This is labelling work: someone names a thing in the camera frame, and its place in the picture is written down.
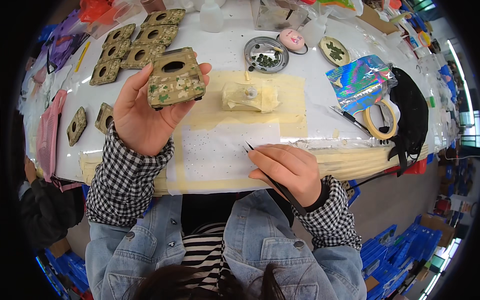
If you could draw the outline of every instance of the black tweezers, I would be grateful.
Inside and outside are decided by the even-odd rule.
[[[253,147],[250,146],[250,144],[247,141],[245,141],[245,142],[247,143],[248,147],[250,147],[250,149],[253,150]],[[270,180],[273,183],[273,185],[275,185],[275,187],[285,196],[285,198],[287,198],[288,201],[290,201],[290,203],[293,205],[293,207],[295,207],[297,209],[299,214],[301,214],[302,216],[307,215],[307,211],[305,210],[305,208],[300,205],[300,203],[297,201],[297,199],[295,199],[295,197],[292,195],[292,193],[290,193],[290,191],[283,184],[280,184],[280,183],[276,182],[275,180],[271,179],[270,176],[268,176],[267,174],[265,174],[265,176],[267,176],[268,180]]]

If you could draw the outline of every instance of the yellow pen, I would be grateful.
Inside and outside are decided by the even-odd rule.
[[[85,45],[85,49],[82,52],[82,55],[80,56],[80,59],[78,60],[77,67],[75,68],[75,72],[77,72],[78,68],[80,68],[80,64],[82,63],[82,60],[84,59],[85,52],[87,52],[88,46],[90,46],[90,42],[87,42],[87,44]]]

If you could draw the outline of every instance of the hand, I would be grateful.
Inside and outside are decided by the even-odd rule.
[[[212,66],[209,63],[199,66],[207,85],[210,78],[206,74]],[[119,138],[127,148],[148,156],[160,153],[175,127],[195,104],[195,100],[191,100],[159,111],[151,108],[147,101],[147,81],[152,70],[150,63],[130,76],[113,106],[113,119]]]
[[[34,163],[25,156],[25,174],[27,175],[27,180],[30,184],[36,179],[36,168]]]
[[[265,174],[288,188],[303,207],[314,204],[320,196],[322,179],[317,159],[307,151],[283,144],[267,144],[249,151],[248,157],[258,167],[248,177],[264,181],[279,195],[283,196]]]

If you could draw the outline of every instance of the white squeeze bottle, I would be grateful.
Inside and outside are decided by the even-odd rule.
[[[200,27],[203,31],[220,32],[223,27],[223,14],[215,0],[205,0],[200,9]]]
[[[325,34],[325,24],[327,23],[326,16],[319,16],[315,20],[310,20],[300,31],[305,44],[309,47],[316,47],[318,42]]]

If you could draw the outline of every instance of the metal button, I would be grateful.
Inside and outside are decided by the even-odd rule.
[[[301,240],[298,240],[295,243],[293,243],[293,247],[295,247],[297,249],[303,248],[303,245],[304,245],[304,243]]]
[[[125,237],[128,238],[129,240],[133,239],[134,236],[135,236],[135,232],[133,231],[129,231],[127,232],[127,235],[125,235]]]

